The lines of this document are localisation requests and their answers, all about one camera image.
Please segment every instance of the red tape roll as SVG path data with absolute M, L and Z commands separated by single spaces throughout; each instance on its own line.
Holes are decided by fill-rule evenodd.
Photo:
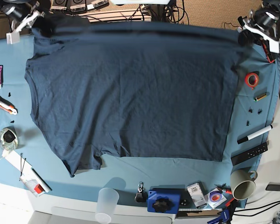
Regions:
M 245 82 L 246 82 L 247 86 L 249 86 L 253 90 L 254 87 L 257 86 L 257 84 L 259 82 L 259 77 L 256 73 L 250 72 L 246 75 Z

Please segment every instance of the key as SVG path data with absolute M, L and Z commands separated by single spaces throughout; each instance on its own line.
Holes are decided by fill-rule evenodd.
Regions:
M 138 203 L 146 202 L 146 198 L 143 196 L 142 192 L 138 192 L 136 194 L 135 202 L 138 202 Z

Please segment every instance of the tape roll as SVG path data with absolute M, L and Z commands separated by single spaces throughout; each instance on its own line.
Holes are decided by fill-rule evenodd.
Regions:
M 257 84 L 259 82 L 259 77 L 256 73 L 250 72 L 246 75 L 245 82 L 246 82 L 247 86 L 254 89 L 255 86 L 257 86 Z
M 213 191 L 210 193 L 211 202 L 219 202 L 222 199 L 222 193 L 220 191 Z

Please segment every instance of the orange utility knife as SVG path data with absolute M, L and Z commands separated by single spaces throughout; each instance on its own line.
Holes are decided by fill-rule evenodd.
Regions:
M 7 105 L 7 104 L 3 103 L 1 100 L 0 100 L 0 109 L 4 110 L 10 114 L 13 114 L 13 115 L 18 114 L 18 111 L 14 108 L 14 106 Z

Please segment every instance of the plastic cup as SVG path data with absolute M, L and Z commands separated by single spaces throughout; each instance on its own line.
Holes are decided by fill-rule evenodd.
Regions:
M 101 224 L 109 224 L 119 200 L 119 194 L 111 188 L 103 188 L 98 193 L 95 219 Z

